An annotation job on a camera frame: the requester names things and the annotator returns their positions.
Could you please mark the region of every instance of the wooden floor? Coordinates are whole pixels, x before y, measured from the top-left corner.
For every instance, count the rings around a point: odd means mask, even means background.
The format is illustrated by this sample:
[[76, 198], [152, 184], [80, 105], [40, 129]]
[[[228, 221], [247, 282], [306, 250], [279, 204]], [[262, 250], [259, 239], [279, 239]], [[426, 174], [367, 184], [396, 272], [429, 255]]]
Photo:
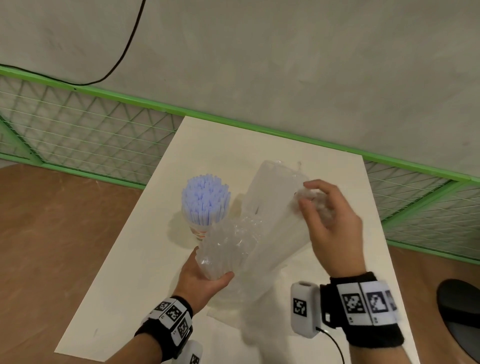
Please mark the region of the wooden floor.
[[[94, 363], [53, 351], [141, 191], [25, 165], [0, 169], [0, 186], [0, 363]], [[435, 290], [446, 278], [480, 287], [480, 266], [390, 253], [422, 364], [475, 363]]]

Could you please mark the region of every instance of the forearm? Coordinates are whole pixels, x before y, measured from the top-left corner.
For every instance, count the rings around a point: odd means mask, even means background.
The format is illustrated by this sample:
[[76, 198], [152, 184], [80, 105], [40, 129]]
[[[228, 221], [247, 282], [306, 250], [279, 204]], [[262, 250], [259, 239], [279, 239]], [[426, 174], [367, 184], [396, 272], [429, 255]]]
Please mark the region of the forearm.
[[148, 334], [135, 336], [105, 363], [107, 364], [158, 364], [162, 361], [162, 349]]
[[350, 345], [352, 364], [410, 364], [403, 346], [396, 348], [367, 349]]

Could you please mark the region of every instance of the wire mesh panel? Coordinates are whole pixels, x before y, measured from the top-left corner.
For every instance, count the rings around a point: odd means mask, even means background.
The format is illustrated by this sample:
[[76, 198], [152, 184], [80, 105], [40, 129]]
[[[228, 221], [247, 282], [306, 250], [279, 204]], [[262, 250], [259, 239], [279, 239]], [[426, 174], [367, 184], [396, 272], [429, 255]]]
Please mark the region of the wire mesh panel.
[[449, 181], [370, 161], [365, 161], [365, 169], [381, 220]]
[[9, 154], [16, 157], [27, 157], [22, 150], [10, 144], [2, 133], [0, 133], [0, 153]]
[[47, 163], [143, 184], [183, 119], [4, 76], [0, 113]]
[[480, 259], [480, 188], [467, 186], [385, 232], [388, 239]]

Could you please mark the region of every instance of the black power cord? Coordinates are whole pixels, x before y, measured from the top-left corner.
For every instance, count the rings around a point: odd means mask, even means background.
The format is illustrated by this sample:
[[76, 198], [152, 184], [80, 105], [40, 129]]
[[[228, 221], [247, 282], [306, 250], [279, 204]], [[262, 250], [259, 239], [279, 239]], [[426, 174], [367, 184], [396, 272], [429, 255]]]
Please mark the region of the black power cord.
[[133, 36], [135, 35], [135, 33], [137, 31], [138, 24], [140, 23], [140, 18], [142, 17], [142, 13], [144, 12], [145, 2], [146, 2], [146, 0], [142, 0], [142, 4], [140, 5], [140, 10], [138, 11], [137, 20], [135, 21], [135, 25], [133, 26], [132, 32], [130, 33], [130, 38], [128, 39], [127, 45], [125, 46], [125, 49], [123, 50], [123, 53], [121, 54], [119, 60], [112, 67], [112, 69], [110, 71], [108, 71], [108, 73], [105, 76], [103, 76], [102, 78], [100, 78], [99, 80], [92, 81], [92, 82], [87, 82], [86, 84], [76, 84], [74, 82], [64, 81], [64, 80], [61, 80], [59, 78], [55, 78], [55, 77], [48, 76], [46, 74], [26, 70], [25, 68], [21, 68], [21, 67], [11, 66], [9, 64], [0, 63], [0, 66], [13, 68], [13, 69], [24, 71], [24, 72], [33, 73], [33, 74], [36, 74], [38, 76], [49, 78], [50, 80], [63, 82], [64, 84], [68, 84], [68, 85], [72, 85], [72, 86], [89, 86], [89, 85], [93, 85], [93, 84], [98, 84], [99, 82], [104, 81], [108, 76], [110, 76], [113, 73], [113, 71], [115, 71], [115, 69], [118, 67], [118, 65], [122, 62], [123, 58], [125, 57], [125, 54], [127, 54], [128, 48], [130, 47], [130, 44], [132, 43]]
[[325, 330], [321, 329], [321, 328], [316, 328], [317, 331], [320, 331], [322, 333], [324, 333], [326, 336], [328, 336], [329, 338], [332, 339], [332, 341], [335, 343], [336, 345], [336, 348], [338, 349], [338, 351], [340, 352], [340, 356], [342, 357], [342, 363], [345, 364], [345, 358], [343, 357], [343, 353], [340, 349], [340, 347], [338, 346], [337, 342], [335, 341], [335, 339], [332, 337], [332, 335], [330, 335], [328, 332], [326, 332]]

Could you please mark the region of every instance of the blue straw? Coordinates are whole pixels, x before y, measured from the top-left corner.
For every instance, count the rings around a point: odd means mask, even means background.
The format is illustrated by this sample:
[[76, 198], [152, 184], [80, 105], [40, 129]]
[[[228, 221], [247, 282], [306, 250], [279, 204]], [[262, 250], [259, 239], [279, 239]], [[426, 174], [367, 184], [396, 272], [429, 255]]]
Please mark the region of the blue straw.
[[186, 217], [197, 225], [219, 222], [228, 212], [228, 185], [211, 174], [190, 178], [182, 191], [181, 203]]

